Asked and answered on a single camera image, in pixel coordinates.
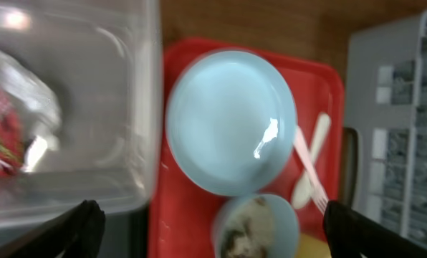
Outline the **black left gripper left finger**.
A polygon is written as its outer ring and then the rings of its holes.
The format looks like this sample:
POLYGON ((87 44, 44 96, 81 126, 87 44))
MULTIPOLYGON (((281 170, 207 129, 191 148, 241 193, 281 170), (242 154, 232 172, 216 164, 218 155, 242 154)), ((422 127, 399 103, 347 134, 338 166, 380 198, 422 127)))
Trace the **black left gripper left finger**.
POLYGON ((0 246, 0 258, 96 258, 105 222, 105 212, 99 204, 94 200, 84 200, 62 215, 0 246))

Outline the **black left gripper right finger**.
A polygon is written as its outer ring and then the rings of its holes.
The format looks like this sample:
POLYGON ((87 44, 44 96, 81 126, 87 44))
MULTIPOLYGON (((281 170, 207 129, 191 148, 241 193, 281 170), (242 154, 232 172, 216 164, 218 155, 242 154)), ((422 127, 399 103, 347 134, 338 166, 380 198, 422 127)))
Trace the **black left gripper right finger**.
POLYGON ((327 203, 323 229, 333 258, 427 258, 426 249, 338 201, 327 203))

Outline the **yellow plastic cup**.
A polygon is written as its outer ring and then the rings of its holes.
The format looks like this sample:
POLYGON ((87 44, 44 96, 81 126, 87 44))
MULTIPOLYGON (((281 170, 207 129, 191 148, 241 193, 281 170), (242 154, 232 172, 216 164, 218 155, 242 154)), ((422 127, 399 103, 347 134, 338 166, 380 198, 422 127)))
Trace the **yellow plastic cup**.
POLYGON ((331 258, 330 248, 324 241, 301 234, 295 258, 331 258))

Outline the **blue bowl with rice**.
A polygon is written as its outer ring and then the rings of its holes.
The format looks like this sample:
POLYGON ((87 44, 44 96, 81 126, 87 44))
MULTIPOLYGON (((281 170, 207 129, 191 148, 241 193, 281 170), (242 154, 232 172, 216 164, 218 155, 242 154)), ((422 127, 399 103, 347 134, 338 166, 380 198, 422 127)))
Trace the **blue bowl with rice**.
POLYGON ((299 222, 280 196, 255 193, 232 199, 220 209, 212 226, 214 256, 294 257, 299 222))

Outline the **rice and food scraps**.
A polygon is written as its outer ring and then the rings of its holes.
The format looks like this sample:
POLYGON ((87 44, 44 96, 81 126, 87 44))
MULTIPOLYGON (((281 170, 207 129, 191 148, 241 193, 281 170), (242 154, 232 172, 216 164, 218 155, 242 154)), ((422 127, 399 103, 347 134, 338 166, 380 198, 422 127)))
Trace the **rice and food scraps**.
POLYGON ((221 258, 266 258, 274 244, 275 221, 264 197, 242 204, 226 222, 221 258))

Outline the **red strawberry snack wrapper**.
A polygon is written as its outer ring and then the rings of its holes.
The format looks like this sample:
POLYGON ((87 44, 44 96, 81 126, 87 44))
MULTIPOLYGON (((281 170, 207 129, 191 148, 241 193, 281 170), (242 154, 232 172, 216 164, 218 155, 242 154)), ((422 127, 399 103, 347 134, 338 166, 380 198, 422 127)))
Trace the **red strawberry snack wrapper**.
POLYGON ((23 162, 19 116, 7 94, 0 88, 0 177, 17 174, 23 162))

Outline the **white napkin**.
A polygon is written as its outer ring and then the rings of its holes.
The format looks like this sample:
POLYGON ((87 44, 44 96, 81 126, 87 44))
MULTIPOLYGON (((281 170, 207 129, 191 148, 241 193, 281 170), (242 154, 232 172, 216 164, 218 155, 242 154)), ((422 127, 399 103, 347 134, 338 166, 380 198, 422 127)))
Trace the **white napkin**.
POLYGON ((0 50, 0 88, 21 123, 24 162, 19 172, 33 172, 48 150, 59 146, 62 110, 54 92, 34 73, 0 50))

